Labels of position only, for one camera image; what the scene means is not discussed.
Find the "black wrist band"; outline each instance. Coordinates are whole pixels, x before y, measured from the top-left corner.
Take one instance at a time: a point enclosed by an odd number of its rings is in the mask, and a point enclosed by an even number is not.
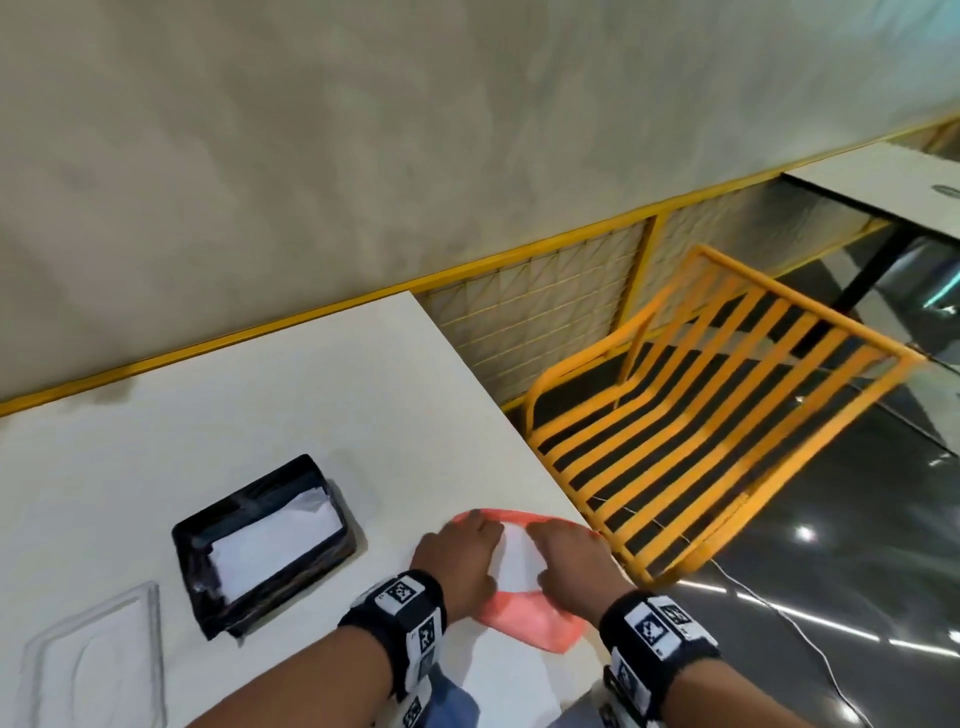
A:
[[[673,599],[641,591],[611,605],[600,619],[600,639],[611,653],[605,682],[642,720],[661,719],[663,699],[682,669],[720,658],[716,640]]]
[[[437,662],[446,631],[444,590],[426,571],[405,571],[357,598],[339,626],[365,630],[383,645],[393,694],[402,700]]]

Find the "tabletop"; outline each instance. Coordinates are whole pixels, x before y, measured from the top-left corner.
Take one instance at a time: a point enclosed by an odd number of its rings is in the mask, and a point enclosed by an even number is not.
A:
[[[170,529],[302,453],[342,493],[358,554],[241,643],[208,642]],[[333,629],[451,516],[580,520],[409,293],[11,415],[0,473],[7,725],[27,641],[143,582],[159,585],[167,725],[180,728]],[[444,638],[441,665],[481,725],[542,726],[600,676],[598,645],[590,631],[552,655],[467,619]]]
[[[888,219],[960,240],[960,163],[889,142],[783,173]]]

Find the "wall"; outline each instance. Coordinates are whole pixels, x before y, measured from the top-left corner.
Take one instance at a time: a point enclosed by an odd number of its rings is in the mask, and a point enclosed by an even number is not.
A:
[[[933,118],[958,40],[948,0],[13,0],[0,399]]]

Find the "white tissue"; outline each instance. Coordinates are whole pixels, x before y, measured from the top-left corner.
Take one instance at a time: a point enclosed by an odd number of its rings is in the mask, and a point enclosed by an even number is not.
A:
[[[213,542],[210,561],[230,604],[335,534],[343,523],[323,490],[296,496],[280,510]]]
[[[503,524],[503,535],[493,552],[489,574],[500,592],[538,592],[537,575],[546,562],[523,526]]]

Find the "black box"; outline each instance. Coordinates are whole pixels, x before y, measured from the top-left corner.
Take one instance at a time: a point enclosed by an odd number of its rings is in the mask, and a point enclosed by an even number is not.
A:
[[[329,497],[344,527],[227,604],[220,594],[217,570],[210,561],[213,542],[269,516],[294,497],[315,488],[323,489]],[[181,521],[174,526],[172,535],[193,616],[208,640],[225,630],[233,637],[242,637],[258,620],[322,579],[356,551],[356,537],[344,505],[309,455],[294,458]]]

